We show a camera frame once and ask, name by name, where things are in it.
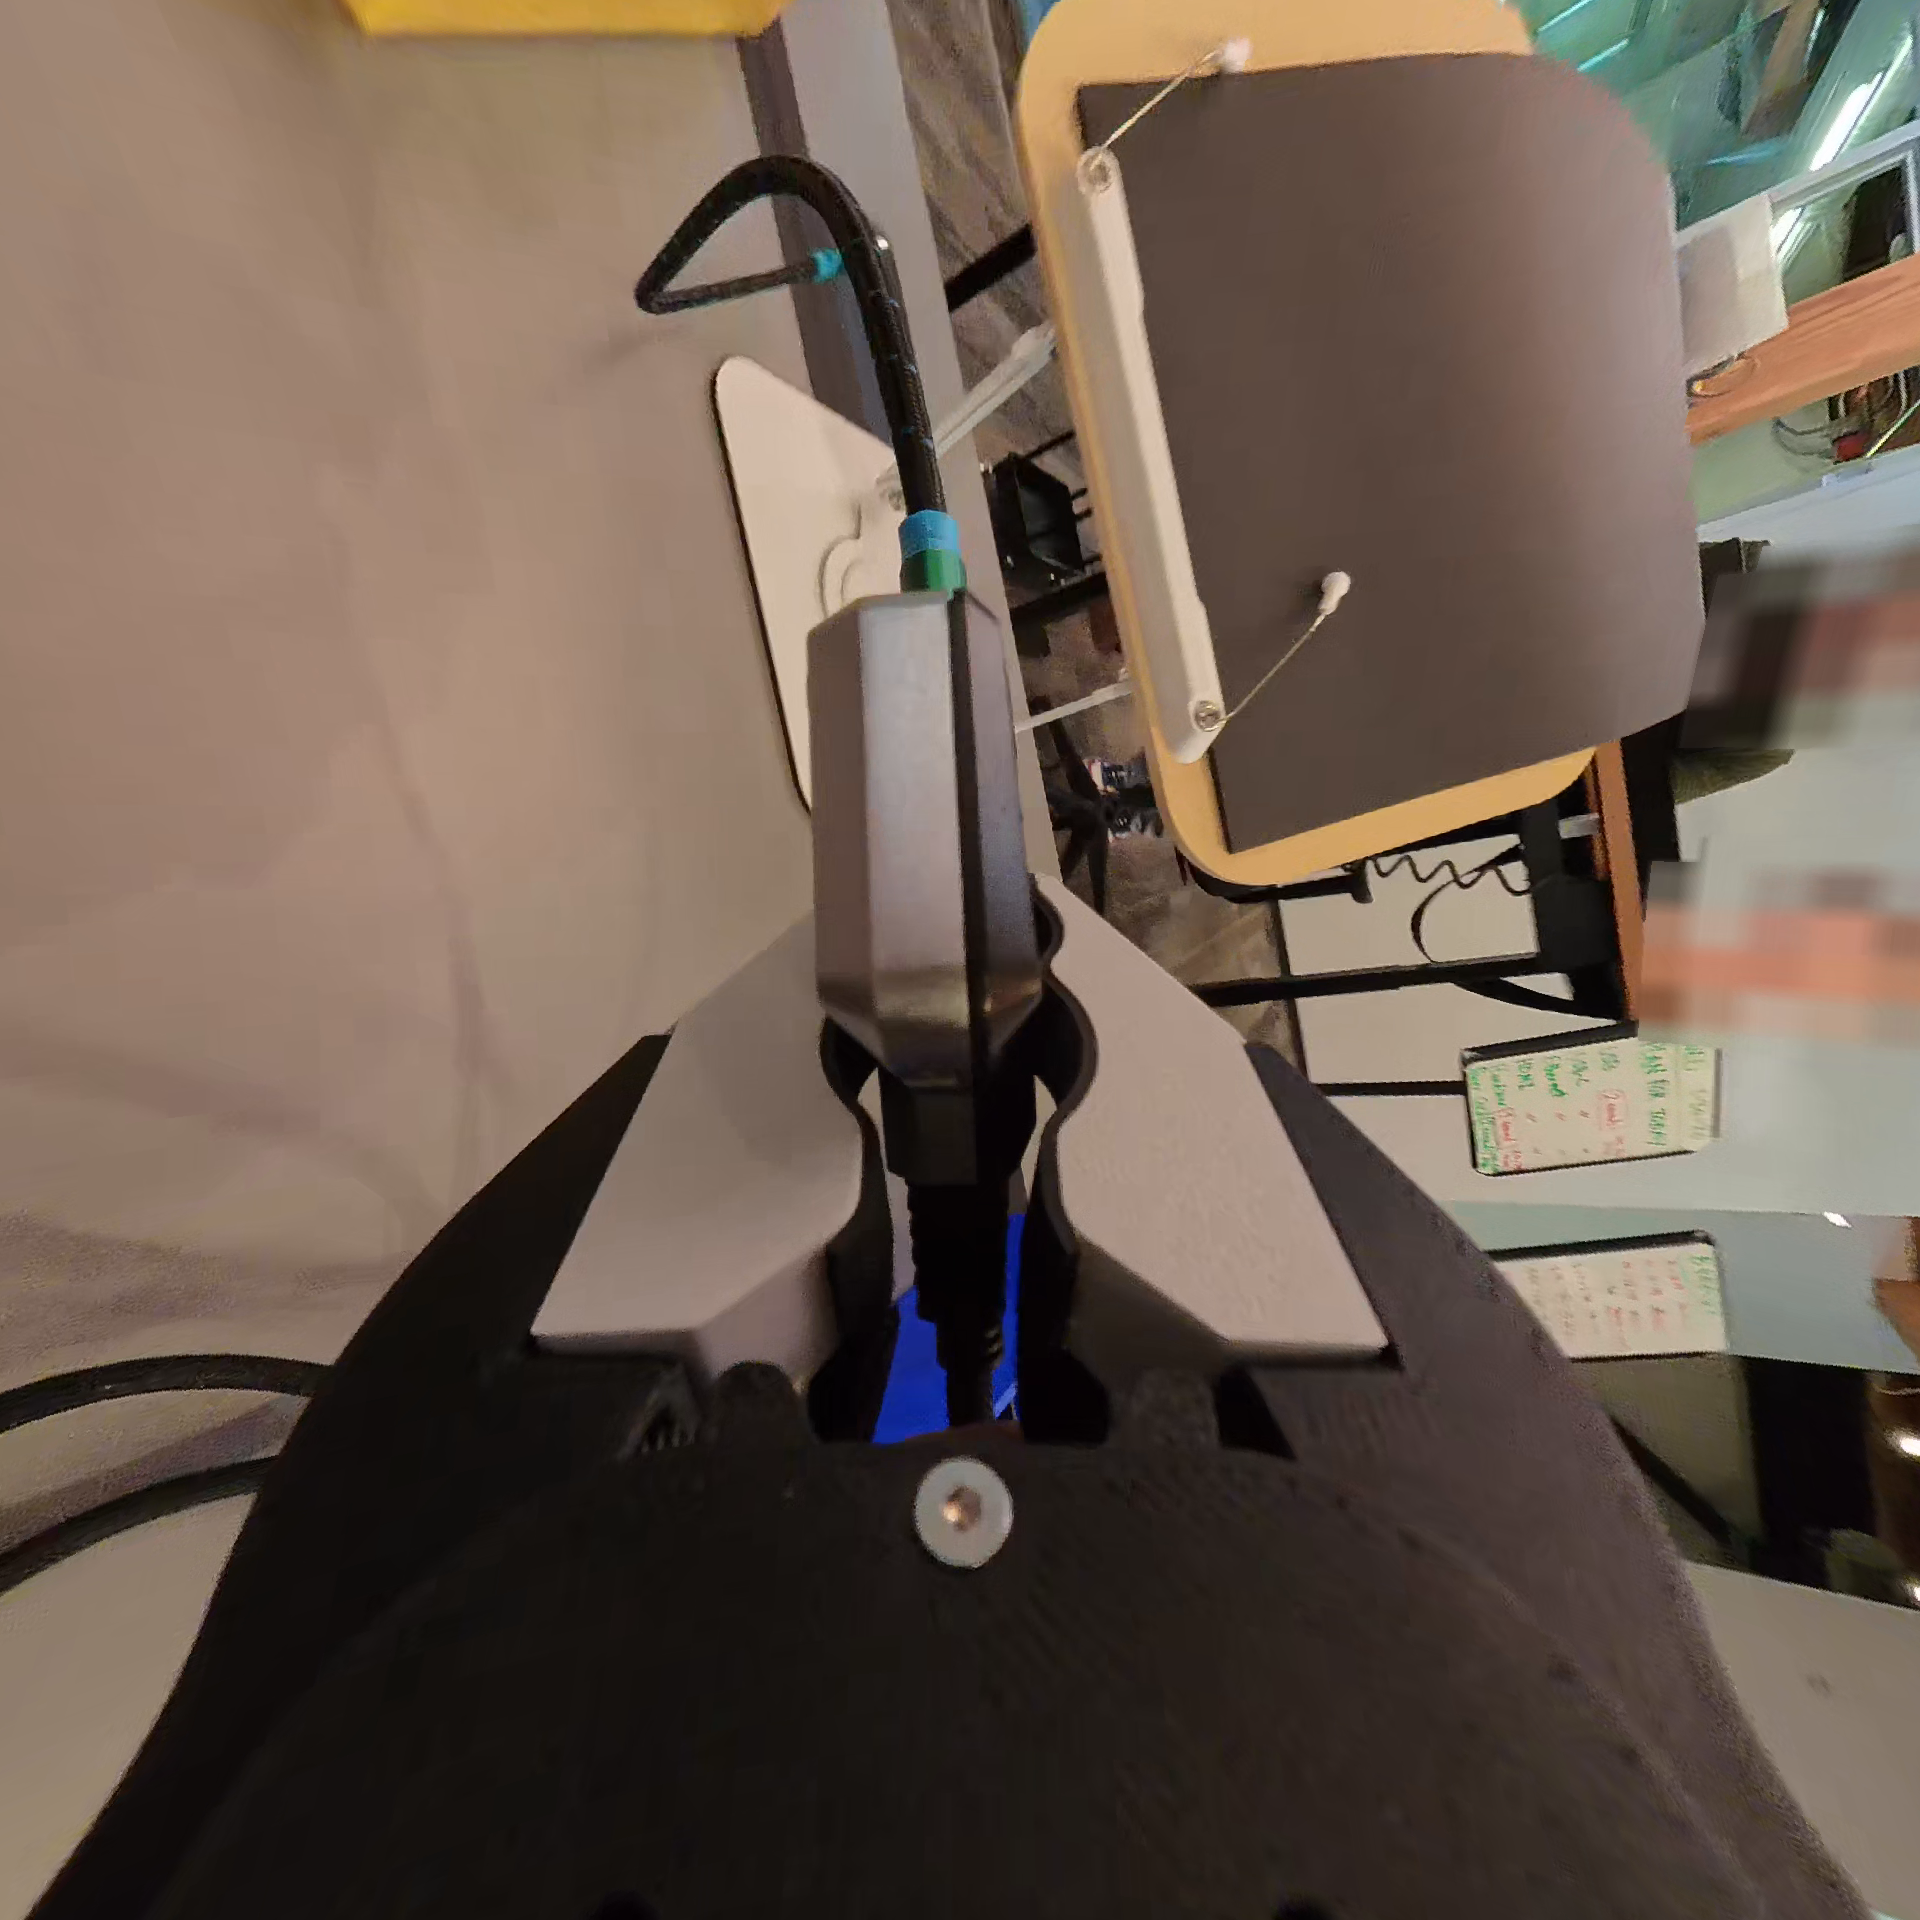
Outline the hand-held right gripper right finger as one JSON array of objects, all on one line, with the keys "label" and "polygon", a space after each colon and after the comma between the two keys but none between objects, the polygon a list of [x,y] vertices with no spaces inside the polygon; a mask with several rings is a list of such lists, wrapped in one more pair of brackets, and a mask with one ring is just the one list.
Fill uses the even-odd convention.
[{"label": "hand-held right gripper right finger", "polygon": [[1019,1220],[1030,1396],[1389,1350],[1243,1031],[1084,901],[1038,901],[1030,1031],[1038,1068]]}]

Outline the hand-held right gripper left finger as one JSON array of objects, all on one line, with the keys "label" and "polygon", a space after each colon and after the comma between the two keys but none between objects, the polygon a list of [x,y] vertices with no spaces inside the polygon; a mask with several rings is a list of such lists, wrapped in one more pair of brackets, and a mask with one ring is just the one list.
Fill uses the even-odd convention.
[{"label": "hand-held right gripper left finger", "polygon": [[696,1382],[772,1362],[803,1382],[838,1350],[825,1251],[854,1212],[877,1302],[902,1302],[892,1188],[818,1026],[809,916],[667,1026],[532,1312],[543,1351],[667,1351]]}]

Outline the whiteboard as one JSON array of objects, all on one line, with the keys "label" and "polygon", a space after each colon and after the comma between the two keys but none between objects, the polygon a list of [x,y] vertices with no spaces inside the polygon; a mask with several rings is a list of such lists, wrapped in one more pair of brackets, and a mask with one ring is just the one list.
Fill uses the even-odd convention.
[{"label": "whiteboard", "polygon": [[1714,1238],[1491,1251],[1567,1362],[1732,1351]]},{"label": "whiteboard", "polygon": [[1469,1050],[1461,1097],[1479,1174],[1684,1158],[1715,1138],[1715,1050],[1638,1026]]}]

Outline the white board holder bar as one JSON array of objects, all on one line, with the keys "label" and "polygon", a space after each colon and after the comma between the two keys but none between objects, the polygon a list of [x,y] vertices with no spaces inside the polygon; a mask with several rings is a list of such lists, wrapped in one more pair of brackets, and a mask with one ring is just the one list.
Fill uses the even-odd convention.
[{"label": "white board holder bar", "polygon": [[1200,768],[1230,723],[1215,617],[1193,566],[1159,375],[1147,342],[1147,272],[1116,152],[1075,152],[1050,194],[1059,312],[1075,380],[1091,511],[1128,577],[1156,728],[1176,768]]}]

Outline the black board with wooden edge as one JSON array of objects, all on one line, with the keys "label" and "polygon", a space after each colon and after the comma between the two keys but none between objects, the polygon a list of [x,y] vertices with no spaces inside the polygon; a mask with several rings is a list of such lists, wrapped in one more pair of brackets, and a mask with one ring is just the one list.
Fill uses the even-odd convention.
[{"label": "black board with wooden edge", "polygon": [[1204,877],[1543,807],[1687,705],[1673,202],[1597,79],[1516,10],[1050,10],[1019,171],[1059,348],[1050,194],[1101,142],[1230,699],[1200,768],[1156,728],[1091,527],[1147,773]]}]

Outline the wooden top desk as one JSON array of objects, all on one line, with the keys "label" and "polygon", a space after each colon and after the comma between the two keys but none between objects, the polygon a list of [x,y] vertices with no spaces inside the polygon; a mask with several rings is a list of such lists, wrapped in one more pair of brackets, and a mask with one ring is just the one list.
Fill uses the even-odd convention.
[{"label": "wooden top desk", "polygon": [[1890,262],[1820,298],[1797,298],[1775,331],[1706,375],[1687,396],[1687,447],[1768,426],[1797,399],[1920,365],[1920,262]]}]

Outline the yellow plastic bin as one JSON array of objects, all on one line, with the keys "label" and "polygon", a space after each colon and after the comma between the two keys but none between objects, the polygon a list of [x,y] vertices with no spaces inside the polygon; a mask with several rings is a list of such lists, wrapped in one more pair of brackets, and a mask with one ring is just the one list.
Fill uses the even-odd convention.
[{"label": "yellow plastic bin", "polygon": [[361,36],[755,36],[781,0],[344,0]]}]

